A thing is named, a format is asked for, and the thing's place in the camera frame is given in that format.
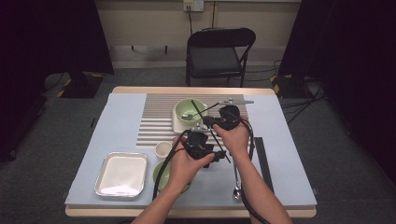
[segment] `spoon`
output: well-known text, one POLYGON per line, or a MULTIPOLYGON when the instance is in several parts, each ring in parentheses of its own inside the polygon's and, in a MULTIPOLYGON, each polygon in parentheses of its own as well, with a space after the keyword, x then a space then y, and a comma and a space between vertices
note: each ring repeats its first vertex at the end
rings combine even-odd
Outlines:
POLYGON ((235 199, 239 200, 241 199, 241 187, 239 187, 238 173, 234 161, 233 161, 233 172, 235 173, 235 182, 236 182, 235 188, 233 189, 233 196, 235 197, 235 199))
POLYGON ((194 115, 192 115, 192 114, 182 114, 181 118, 182 119, 192 119, 195 115, 197 115, 197 114, 194 114, 194 115))

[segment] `wooden table edge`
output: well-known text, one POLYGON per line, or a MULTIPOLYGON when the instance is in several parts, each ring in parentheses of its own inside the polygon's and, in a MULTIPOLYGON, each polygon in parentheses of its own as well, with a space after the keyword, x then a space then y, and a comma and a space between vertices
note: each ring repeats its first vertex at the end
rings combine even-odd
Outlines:
POLYGON ((257 88, 132 87, 132 86, 115 87, 113 89, 113 93, 275 95, 275 92, 272 89, 257 89, 257 88))
MULTIPOLYGON (((103 206, 74 206, 67 205, 65 212, 69 217, 137 217, 144 208, 122 208, 103 206)), ((314 217, 317 213, 315 206, 287 209, 290 217, 314 217)), ((172 209, 168 217, 180 218, 243 218, 249 217, 243 209, 172 209)))

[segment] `cup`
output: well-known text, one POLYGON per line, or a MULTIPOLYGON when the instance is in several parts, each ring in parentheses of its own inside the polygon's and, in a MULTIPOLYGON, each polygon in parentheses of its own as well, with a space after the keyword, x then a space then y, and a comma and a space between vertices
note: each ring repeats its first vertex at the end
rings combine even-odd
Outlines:
POLYGON ((168 156, 171 149, 172 144, 170 142, 161 142, 155 147, 155 155, 159 160, 163 160, 168 156))
POLYGON ((179 101, 175 106, 175 112, 178 121, 186 127, 195 127, 197 123, 201 122, 201 117, 198 114, 198 111, 195 109, 191 100, 193 100, 198 107, 199 111, 203 111, 206 109, 206 105, 197 99, 184 99, 179 101))

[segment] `metal tray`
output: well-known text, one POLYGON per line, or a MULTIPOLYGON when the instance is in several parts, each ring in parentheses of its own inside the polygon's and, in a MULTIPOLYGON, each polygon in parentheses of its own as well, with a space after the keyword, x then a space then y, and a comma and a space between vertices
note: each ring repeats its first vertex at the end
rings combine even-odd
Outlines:
POLYGON ((112 152, 105 157, 95 184, 101 196, 134 197, 143 189, 148 158, 142 153, 112 152))

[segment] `table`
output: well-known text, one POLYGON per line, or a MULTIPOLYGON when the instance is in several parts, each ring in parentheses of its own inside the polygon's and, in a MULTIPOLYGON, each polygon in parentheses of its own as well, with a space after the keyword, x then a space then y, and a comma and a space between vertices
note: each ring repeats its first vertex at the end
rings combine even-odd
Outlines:
MULTIPOLYGON (((224 95, 226 97, 242 94, 245 98, 254 99, 255 104, 247 105, 247 113, 255 136, 261 135, 263 137, 276 196, 285 205, 291 217, 313 217, 316 214, 317 202, 295 145, 292 142, 289 128, 287 127, 275 93, 268 89, 187 87, 117 87, 113 90, 96 125, 86 155, 78 169, 76 179, 69 191, 65 202, 66 214, 70 217, 136 217, 144 209, 145 205, 143 203, 149 204, 150 202, 150 200, 146 200, 146 194, 149 197, 152 194, 152 189, 150 188, 152 188, 153 184, 150 181, 146 181, 145 188, 148 189, 146 191, 143 190, 141 193, 142 196, 135 201, 105 201, 100 196, 95 195, 93 191, 94 180, 99 173, 101 162, 105 155, 114 149, 108 148, 108 141, 113 141, 112 145, 119 144, 117 148, 139 145, 137 143, 138 137, 131 137, 138 135, 139 127, 134 127, 137 131, 133 131, 131 129, 132 123, 129 122, 131 120, 119 119, 119 116, 113 116, 111 119, 108 119, 112 111, 126 113, 128 116, 132 116, 134 118, 133 120, 137 120, 138 123, 140 122, 138 118, 144 117, 144 112, 138 108, 140 105, 145 104, 149 95, 156 97, 169 96, 171 98, 171 96, 175 95, 184 97, 189 94, 205 96, 211 95, 213 92, 216 95, 224 95), (125 106, 125 109, 120 110, 116 107, 117 101, 122 102, 120 106, 125 106), (114 131, 111 131, 108 125, 106 126, 106 123, 110 121, 112 126, 117 127, 114 131), (254 125, 260 122, 264 122, 265 125, 254 125)), ((149 161, 155 159, 155 156, 150 153, 149 149, 134 147, 134 151, 147 152, 149 161)), ((209 167, 209 169, 213 168, 211 172, 200 171, 194 178, 188 192, 206 190, 205 187, 195 189, 194 183, 196 181, 199 182, 202 178, 207 178, 210 173, 215 173, 217 169, 221 170, 222 166, 226 165, 227 162, 219 162, 219 164, 209 167)), ((217 176, 221 179, 219 185, 223 184, 231 188, 230 198, 232 198, 231 193, 234 185, 233 171, 230 170, 230 173, 224 175, 217 174, 217 176)), ((248 211, 241 203, 233 204, 231 200, 227 201, 224 198, 221 200, 210 200, 213 197, 221 198, 220 194, 200 197, 200 201, 198 202, 196 197, 188 194, 188 192, 177 200, 174 208, 169 213, 169 217, 248 217, 248 211)))

